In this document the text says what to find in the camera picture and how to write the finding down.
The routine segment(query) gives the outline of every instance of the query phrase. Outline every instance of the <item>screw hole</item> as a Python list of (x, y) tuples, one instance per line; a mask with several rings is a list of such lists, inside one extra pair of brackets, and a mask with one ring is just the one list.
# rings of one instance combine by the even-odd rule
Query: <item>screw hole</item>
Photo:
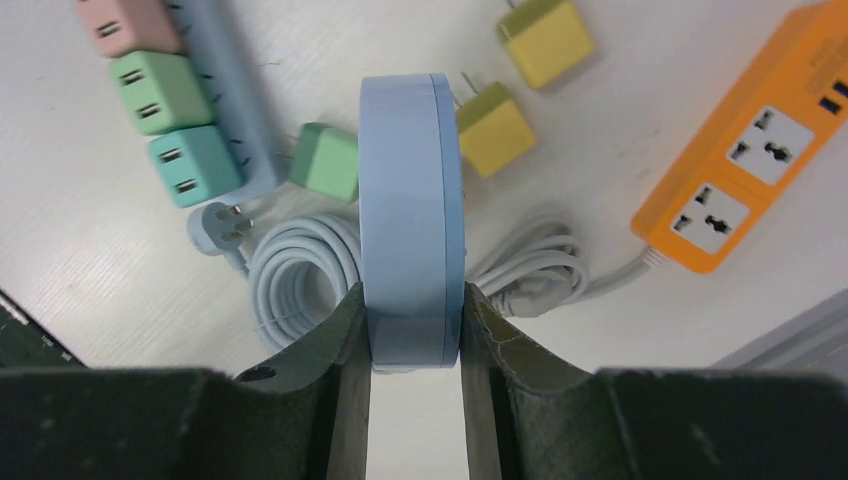
[(236, 378), (240, 382), (258, 382), (277, 376), (277, 371), (271, 367), (253, 367)]

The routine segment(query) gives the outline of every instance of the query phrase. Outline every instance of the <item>white cable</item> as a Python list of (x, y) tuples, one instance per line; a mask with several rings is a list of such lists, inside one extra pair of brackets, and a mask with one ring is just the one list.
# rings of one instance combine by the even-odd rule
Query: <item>white cable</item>
[(634, 281), (663, 257), (651, 248), (615, 272), (590, 281), (576, 239), (555, 215), (533, 218), (505, 238), (468, 278), (504, 317), (538, 317)]
[(250, 306), (262, 340), (274, 351), (318, 325), (310, 271), (319, 268), (338, 304), (359, 281), (361, 253), (354, 224), (332, 215), (287, 220), (268, 232), (248, 268)]

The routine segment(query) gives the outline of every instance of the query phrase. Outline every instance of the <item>power outlet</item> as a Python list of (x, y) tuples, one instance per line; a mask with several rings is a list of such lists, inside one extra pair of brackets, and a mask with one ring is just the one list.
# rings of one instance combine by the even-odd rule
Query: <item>power outlet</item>
[(748, 218), (745, 204), (707, 183), (671, 223), (671, 229), (689, 243), (714, 255)]
[(774, 107), (765, 107), (727, 152), (727, 159), (768, 185), (804, 154), (813, 132)]

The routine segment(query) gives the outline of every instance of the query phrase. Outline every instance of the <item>power strip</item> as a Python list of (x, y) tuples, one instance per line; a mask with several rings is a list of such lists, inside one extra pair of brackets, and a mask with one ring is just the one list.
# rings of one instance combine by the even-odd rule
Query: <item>power strip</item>
[(235, 205), (260, 197), (288, 178), (281, 144), (258, 94), (221, 0), (167, 0), (171, 21), (188, 46), (201, 84), (217, 111), (217, 125), (242, 170), (245, 184), (218, 198)]
[(687, 268), (719, 266), (845, 122), (848, 0), (792, 12), (634, 216)]

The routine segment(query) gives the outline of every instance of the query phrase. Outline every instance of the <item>power plug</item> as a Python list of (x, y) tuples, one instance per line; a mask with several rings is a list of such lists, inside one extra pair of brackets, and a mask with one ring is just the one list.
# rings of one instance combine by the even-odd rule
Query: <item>power plug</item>
[(253, 221), (236, 206), (213, 202), (191, 212), (186, 223), (189, 239), (200, 253), (223, 255), (230, 265), (247, 276), (247, 261), (239, 251)]
[(180, 53), (183, 44), (162, 0), (78, 0), (97, 52), (109, 58), (146, 50)]
[(848, 0), (792, 12), (633, 217), (687, 268), (719, 266), (845, 121)]

